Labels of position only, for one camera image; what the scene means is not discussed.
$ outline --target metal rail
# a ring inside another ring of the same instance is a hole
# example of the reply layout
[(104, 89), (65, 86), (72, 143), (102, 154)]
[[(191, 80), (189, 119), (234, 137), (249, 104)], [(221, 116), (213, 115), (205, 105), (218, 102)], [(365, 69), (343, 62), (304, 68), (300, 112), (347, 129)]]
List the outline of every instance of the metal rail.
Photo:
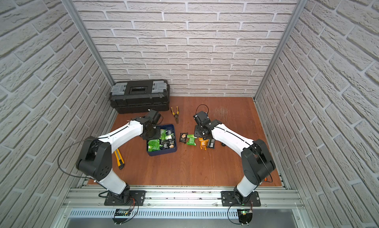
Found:
[[(233, 190), (233, 187), (161, 187), (131, 186), (132, 190), (145, 190), (142, 207), (153, 208), (223, 208), (221, 191)], [(258, 188), (261, 207), (255, 209), (303, 209), (304, 206), (296, 190), (285, 188)], [(101, 186), (72, 188), (63, 201), (63, 208), (104, 207), (104, 198), (98, 194), (104, 192)]]

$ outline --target brick wall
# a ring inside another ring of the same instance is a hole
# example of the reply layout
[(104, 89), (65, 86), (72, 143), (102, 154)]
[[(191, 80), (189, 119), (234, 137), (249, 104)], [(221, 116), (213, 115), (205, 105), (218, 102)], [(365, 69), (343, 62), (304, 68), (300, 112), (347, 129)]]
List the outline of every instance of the brick wall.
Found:
[(75, 182), (57, 156), (104, 129), (109, 90), (60, 0), (0, 0), (1, 227), (50, 226)]
[(379, 224), (379, 0), (309, 0), (258, 98), (314, 227)]
[(112, 76), (254, 96), (297, 0), (74, 0)]

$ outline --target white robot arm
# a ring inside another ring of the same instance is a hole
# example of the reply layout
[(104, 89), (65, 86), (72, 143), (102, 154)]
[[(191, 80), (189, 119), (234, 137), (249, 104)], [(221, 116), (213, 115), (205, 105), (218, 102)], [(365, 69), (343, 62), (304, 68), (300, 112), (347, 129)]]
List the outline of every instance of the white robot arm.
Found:
[(243, 137), (218, 120), (211, 121), (203, 111), (193, 117), (197, 123), (196, 137), (218, 140), (241, 156), (244, 177), (234, 188), (234, 199), (238, 204), (248, 202), (251, 193), (276, 167), (266, 144), (260, 139), (253, 141)]
[(112, 153), (136, 136), (144, 140), (158, 139), (156, 124), (160, 114), (150, 110), (144, 117), (131, 120), (124, 126), (98, 138), (88, 137), (83, 143), (76, 168), (91, 176), (98, 184), (125, 202), (129, 199), (129, 186), (112, 169)]

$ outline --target black mounting plate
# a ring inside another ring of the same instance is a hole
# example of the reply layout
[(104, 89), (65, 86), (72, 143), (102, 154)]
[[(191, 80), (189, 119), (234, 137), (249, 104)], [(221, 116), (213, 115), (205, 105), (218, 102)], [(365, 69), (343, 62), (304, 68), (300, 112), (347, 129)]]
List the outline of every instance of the black mounting plate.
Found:
[[(145, 190), (130, 190), (130, 196), (134, 197), (137, 201), (136, 205), (142, 206), (145, 200)], [(130, 206), (133, 204), (133, 200), (129, 200), (127, 203), (123, 203), (118, 198), (116, 198), (113, 194), (108, 193), (104, 202), (104, 206)]]
[(195, 126), (195, 132), (193, 133), (195, 137), (203, 137), (204, 135), (201, 133), (201, 128), (199, 125)]
[[(222, 206), (229, 207), (230, 205), (236, 203), (236, 200), (234, 199), (234, 191), (221, 191), (221, 200), (222, 200)], [(253, 207), (260, 207), (260, 200), (259, 200), (259, 194), (257, 191), (252, 192), (250, 195), (250, 200), (253, 202)], [(250, 207), (250, 203), (245, 203), (245, 207)]]
[(161, 137), (161, 127), (155, 126), (155, 134), (154, 136), (149, 137), (148, 135), (141, 135), (143, 140), (153, 140), (159, 139)]

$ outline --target toolbox handle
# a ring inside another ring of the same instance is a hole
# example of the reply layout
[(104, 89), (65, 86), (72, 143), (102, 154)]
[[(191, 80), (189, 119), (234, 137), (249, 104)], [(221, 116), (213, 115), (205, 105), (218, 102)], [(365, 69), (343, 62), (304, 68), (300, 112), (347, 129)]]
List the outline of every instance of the toolbox handle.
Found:
[(145, 87), (131, 87), (129, 94), (144, 94), (147, 93), (147, 86)]

